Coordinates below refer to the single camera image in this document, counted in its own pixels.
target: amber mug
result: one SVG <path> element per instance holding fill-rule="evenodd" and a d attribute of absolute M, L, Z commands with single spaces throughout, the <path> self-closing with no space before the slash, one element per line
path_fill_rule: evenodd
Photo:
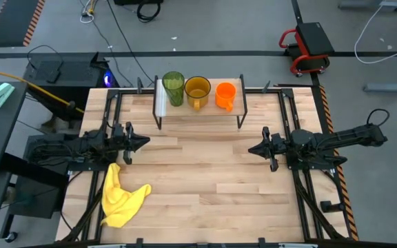
<path fill-rule="evenodd" d="M 196 111 L 205 107 L 211 92 L 211 83 L 202 76 L 194 76 L 185 83 L 187 103 Z"/>
<path fill-rule="evenodd" d="M 231 83 L 220 83 L 215 89 L 215 103 L 226 111 L 231 112 L 234 108 L 236 89 Z"/>

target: gray floor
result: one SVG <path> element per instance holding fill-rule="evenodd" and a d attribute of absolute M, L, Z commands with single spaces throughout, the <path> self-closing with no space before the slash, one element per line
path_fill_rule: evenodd
<path fill-rule="evenodd" d="M 337 1 L 299 1 L 303 20 L 319 21 L 337 51 L 352 51 L 354 43 L 373 14 L 370 11 L 341 11 Z M 119 23 L 134 51 L 190 50 L 280 50 L 281 33 L 296 25 L 290 1 L 281 0 L 165 0 L 156 21 L 142 24 L 129 11 L 113 6 Z M 78 0 L 47 1 L 32 43 L 27 48 L 0 48 L 0 52 L 27 52 L 36 45 L 48 44 L 60 52 L 107 52 L 104 40 L 91 24 L 79 23 Z M 113 23 L 108 6 L 99 0 L 96 23 L 113 45 L 127 48 Z M 397 50 L 397 13 L 381 12 L 369 26 L 359 45 L 360 51 Z M 378 58 L 365 58 L 371 61 Z M 297 79 L 289 72 L 284 57 L 168 57 L 139 58 L 150 76 L 178 70 L 186 77 L 203 75 L 227 77 L 245 75 L 247 86 L 262 86 L 268 81 L 310 84 L 305 75 Z M 320 75 L 326 88 L 336 130 L 361 125 L 369 112 L 386 108 L 390 120 L 382 127 L 389 142 L 382 147 L 341 149 L 349 161 L 344 165 L 349 195 L 361 240 L 397 242 L 397 94 L 366 94 L 366 83 L 397 83 L 397 58 L 363 65 L 355 58 L 332 58 L 331 66 Z M 149 81 L 131 58 L 119 58 L 121 71 L 133 82 L 137 77 Z M 26 59 L 0 59 L 0 70 L 22 76 Z M 124 80 L 118 76 L 121 85 Z M 0 76 L 0 81 L 7 79 Z M 50 113 L 39 104 L 26 100 L 19 120 L 39 127 Z M 17 123 L 8 151 L 20 156 L 29 135 L 37 131 Z M 12 244 L 0 240 L 0 247 L 21 247 L 52 242 L 59 217 L 52 220 L 15 219 L 13 231 L 20 233 Z"/>

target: green plastic cup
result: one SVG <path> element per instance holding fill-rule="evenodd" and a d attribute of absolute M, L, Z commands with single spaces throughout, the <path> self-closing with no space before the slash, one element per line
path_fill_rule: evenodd
<path fill-rule="evenodd" d="M 185 77 L 180 72 L 168 72 L 163 76 L 162 84 L 171 105 L 175 107 L 182 105 Z"/>

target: black floor mat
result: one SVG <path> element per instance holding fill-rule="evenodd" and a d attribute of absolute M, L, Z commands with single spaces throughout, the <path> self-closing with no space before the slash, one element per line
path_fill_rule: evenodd
<path fill-rule="evenodd" d="M 45 0 L 6 0 L 0 9 L 0 48 L 30 44 Z"/>

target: yellow cloth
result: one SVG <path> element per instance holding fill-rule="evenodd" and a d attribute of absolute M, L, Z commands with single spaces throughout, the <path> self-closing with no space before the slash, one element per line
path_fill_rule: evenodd
<path fill-rule="evenodd" d="M 121 228 L 137 213 L 143 204 L 143 200 L 151 194 L 151 185 L 144 185 L 135 192 L 127 192 L 121 189 L 119 171 L 121 168 L 112 163 L 108 167 L 107 177 L 103 184 L 102 208 L 107 216 L 102 223 L 109 227 Z"/>

